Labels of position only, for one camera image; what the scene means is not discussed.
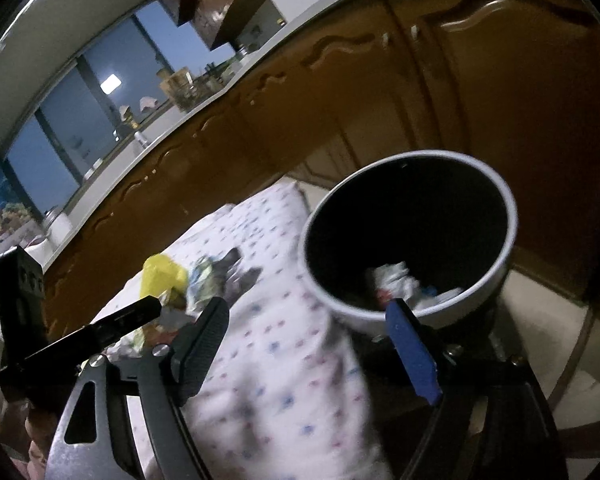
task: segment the floor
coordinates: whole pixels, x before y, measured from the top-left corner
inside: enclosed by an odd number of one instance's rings
[[[299,186],[311,209],[327,193],[311,184]],[[552,406],[570,480],[584,479],[600,457],[600,322],[587,316],[586,306],[571,303],[515,270],[509,273],[501,300],[496,323],[507,329],[496,331],[500,340],[494,343],[529,360]],[[588,323],[592,325],[587,339],[580,333]]]

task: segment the ceiling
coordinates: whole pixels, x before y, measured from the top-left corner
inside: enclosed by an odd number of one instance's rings
[[[67,62],[145,0],[34,0],[0,52],[0,157],[14,128]]]

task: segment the kitchen counter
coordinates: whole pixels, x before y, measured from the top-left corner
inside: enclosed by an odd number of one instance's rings
[[[100,175],[98,175],[90,188],[80,197],[71,212],[68,214],[73,228],[63,243],[54,250],[46,262],[42,262],[43,270],[46,271],[58,255],[67,247],[71,240],[78,234],[85,222],[89,219],[100,203],[113,191],[113,189],[124,179],[124,177],[164,139],[171,135],[177,128],[189,121],[195,115],[204,111],[209,105],[226,94],[240,79],[247,75],[269,53],[280,44],[287,41],[296,32],[300,31],[315,18],[337,6],[343,0],[319,0],[297,18],[289,22],[278,33],[276,33],[263,47],[250,55],[247,63],[236,73],[234,78],[221,91],[213,95],[204,103],[195,107],[188,113],[179,112],[176,107],[171,108],[143,133],[151,141],[151,144],[142,150],[137,142],[130,142]]]

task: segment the ceiling light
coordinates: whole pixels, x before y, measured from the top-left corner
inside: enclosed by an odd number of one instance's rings
[[[122,84],[122,81],[120,81],[120,79],[118,79],[115,74],[111,74],[109,77],[107,77],[101,83],[100,88],[102,88],[102,91],[105,94],[109,95],[116,88],[118,88],[121,84]]]

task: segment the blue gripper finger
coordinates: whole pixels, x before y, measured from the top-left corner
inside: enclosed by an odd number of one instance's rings
[[[389,303],[385,319],[387,335],[394,343],[416,394],[427,399],[431,406],[436,405],[442,398],[436,362],[397,301]]]

